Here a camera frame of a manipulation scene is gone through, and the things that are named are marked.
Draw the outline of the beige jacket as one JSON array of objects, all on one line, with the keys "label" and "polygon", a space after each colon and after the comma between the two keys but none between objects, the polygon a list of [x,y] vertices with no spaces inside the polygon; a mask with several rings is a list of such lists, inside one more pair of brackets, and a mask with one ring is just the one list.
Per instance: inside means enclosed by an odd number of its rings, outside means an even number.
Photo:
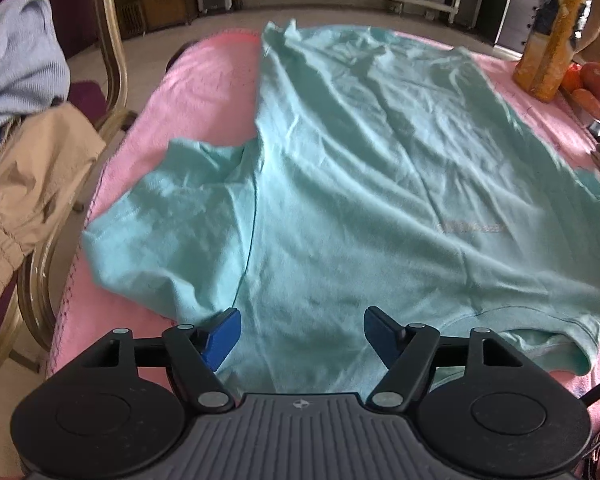
[{"label": "beige jacket", "polygon": [[0,297],[104,147],[86,116],[65,103],[25,119],[0,151]]}]

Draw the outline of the orange and red fruits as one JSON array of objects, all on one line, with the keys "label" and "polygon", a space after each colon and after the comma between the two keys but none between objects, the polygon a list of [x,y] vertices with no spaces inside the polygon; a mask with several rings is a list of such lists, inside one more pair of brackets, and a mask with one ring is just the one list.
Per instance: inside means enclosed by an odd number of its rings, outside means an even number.
[{"label": "orange and red fruits", "polygon": [[600,120],[600,62],[572,63],[560,88],[588,114]]}]

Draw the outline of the light blue knit sweater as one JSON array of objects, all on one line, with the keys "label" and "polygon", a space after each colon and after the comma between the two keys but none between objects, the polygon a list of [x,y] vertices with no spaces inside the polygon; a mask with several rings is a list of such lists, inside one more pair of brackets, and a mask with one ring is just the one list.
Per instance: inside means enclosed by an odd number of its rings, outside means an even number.
[{"label": "light blue knit sweater", "polygon": [[65,101],[70,70],[50,0],[0,3],[0,129],[12,118]]}]

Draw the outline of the black drawer cabinet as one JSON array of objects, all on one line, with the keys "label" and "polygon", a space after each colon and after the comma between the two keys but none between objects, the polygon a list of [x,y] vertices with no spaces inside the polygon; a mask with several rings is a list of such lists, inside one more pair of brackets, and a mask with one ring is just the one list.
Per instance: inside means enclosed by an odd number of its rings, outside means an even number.
[{"label": "black drawer cabinet", "polygon": [[539,0],[480,0],[474,31],[493,47],[522,53]]}]

